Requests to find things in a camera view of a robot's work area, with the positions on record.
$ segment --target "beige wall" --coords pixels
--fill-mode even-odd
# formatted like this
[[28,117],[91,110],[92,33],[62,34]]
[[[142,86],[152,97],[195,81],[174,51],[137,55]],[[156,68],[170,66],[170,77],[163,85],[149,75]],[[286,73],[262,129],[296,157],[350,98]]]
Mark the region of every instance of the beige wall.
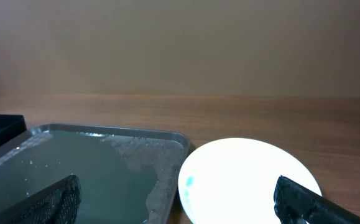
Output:
[[0,93],[360,96],[360,1],[0,0]]

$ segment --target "tray rim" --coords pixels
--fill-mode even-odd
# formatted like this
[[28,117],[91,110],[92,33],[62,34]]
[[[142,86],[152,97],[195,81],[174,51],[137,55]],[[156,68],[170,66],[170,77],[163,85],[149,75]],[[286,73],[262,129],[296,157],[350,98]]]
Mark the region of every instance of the tray rim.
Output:
[[[141,129],[141,128],[123,128],[123,127],[115,127],[115,126],[96,126],[96,125],[72,124],[72,123],[47,123],[47,124],[42,124],[40,126],[36,126],[31,129],[28,129],[28,130],[24,131],[23,133],[20,133],[18,136],[11,139],[10,141],[6,142],[2,146],[0,146],[0,157],[7,154],[11,149],[14,149],[18,145],[20,145],[22,142],[24,142],[24,138],[25,138],[25,140],[27,140],[27,139],[31,138],[32,136],[35,136],[36,134],[40,134],[44,131],[53,130],[53,129],[49,129],[52,126],[53,127],[54,126],[71,126],[74,128],[75,127],[82,127],[82,128],[89,127],[89,128],[102,128],[102,129],[111,129],[111,130],[112,129],[114,129],[114,130],[121,129],[121,130],[126,130],[126,131],[153,132],[155,134],[159,134],[159,133],[160,134],[174,134],[184,140],[184,144],[182,144],[180,141],[171,139],[171,141],[175,141],[175,142],[181,144],[182,147],[184,148],[184,156],[182,158],[182,162],[181,162],[180,166],[182,166],[182,164],[185,162],[185,159],[188,157],[188,153],[189,153],[190,146],[191,146],[191,142],[190,142],[189,138],[186,135],[184,135],[180,132],[176,132],[176,131],[162,131],[162,130]],[[173,195],[171,196],[171,198],[168,201],[168,211],[166,212],[166,214],[164,216],[163,223],[167,223],[167,221],[168,221],[168,218],[170,216],[170,212],[171,212],[171,209],[173,206],[174,198],[177,194],[178,177],[176,177],[176,178],[177,178],[177,180],[174,182],[173,189],[172,189]]]

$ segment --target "brown wooden surface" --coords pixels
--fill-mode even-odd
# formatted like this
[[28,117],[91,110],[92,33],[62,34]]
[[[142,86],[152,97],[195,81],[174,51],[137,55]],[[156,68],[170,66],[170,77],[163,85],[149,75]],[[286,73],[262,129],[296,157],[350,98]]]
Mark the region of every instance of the brown wooden surface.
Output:
[[[179,131],[195,147],[221,138],[258,139],[294,155],[326,198],[360,215],[360,99],[1,96],[0,113],[23,114],[28,128],[80,123]],[[178,197],[169,223],[190,223]]]

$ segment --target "cyan spot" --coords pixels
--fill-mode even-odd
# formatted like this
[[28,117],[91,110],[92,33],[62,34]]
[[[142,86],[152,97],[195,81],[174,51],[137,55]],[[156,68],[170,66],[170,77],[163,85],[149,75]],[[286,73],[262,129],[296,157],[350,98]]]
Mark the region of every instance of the cyan spot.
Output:
[[193,183],[193,177],[190,176],[190,177],[188,177],[188,180],[187,180],[187,187],[190,187],[192,185],[192,183]]

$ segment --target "white plate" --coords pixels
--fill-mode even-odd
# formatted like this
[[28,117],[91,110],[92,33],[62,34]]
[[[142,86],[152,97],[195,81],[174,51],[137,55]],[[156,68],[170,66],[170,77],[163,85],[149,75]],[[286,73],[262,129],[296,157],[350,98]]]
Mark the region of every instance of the white plate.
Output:
[[280,224],[274,213],[280,175],[321,195],[311,173],[296,158],[273,145],[243,138],[198,148],[182,165],[178,189],[194,224]]

